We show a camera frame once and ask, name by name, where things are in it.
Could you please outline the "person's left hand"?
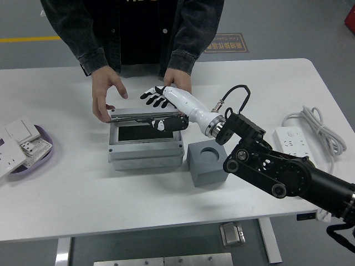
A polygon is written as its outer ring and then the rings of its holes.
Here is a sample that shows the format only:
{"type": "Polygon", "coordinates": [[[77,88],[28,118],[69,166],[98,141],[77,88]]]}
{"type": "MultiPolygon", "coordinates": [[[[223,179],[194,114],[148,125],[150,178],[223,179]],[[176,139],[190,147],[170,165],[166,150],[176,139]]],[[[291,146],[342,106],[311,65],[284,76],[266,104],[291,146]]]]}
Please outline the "person's left hand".
{"type": "Polygon", "coordinates": [[[164,86],[176,85],[177,88],[192,93],[191,76],[181,70],[168,68],[164,75],[164,86]]]}

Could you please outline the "person's right hand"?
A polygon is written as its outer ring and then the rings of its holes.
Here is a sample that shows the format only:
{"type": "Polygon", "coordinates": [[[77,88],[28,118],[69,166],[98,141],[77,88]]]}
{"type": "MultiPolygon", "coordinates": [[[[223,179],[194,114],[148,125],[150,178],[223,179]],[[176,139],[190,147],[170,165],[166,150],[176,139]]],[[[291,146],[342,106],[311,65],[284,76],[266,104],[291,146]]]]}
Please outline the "person's right hand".
{"type": "Polygon", "coordinates": [[[101,122],[109,122],[108,110],[114,109],[106,102],[107,92],[113,86],[123,99],[128,98],[127,90],[120,76],[109,66],[104,66],[91,74],[92,78],[92,111],[101,122]]]}

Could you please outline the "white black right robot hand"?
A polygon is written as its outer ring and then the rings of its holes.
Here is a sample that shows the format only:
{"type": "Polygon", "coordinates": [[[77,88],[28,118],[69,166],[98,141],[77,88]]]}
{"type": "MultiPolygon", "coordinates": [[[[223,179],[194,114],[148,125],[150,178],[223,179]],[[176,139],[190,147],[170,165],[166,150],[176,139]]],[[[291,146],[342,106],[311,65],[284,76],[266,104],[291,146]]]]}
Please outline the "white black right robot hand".
{"type": "Polygon", "coordinates": [[[188,91],[179,88],[155,86],[142,94],[140,98],[148,99],[146,103],[154,104],[155,107],[171,103],[181,113],[187,115],[190,122],[197,123],[201,132],[208,137],[216,137],[226,122],[225,118],[218,113],[222,103],[217,103],[215,108],[209,110],[188,91]]]}

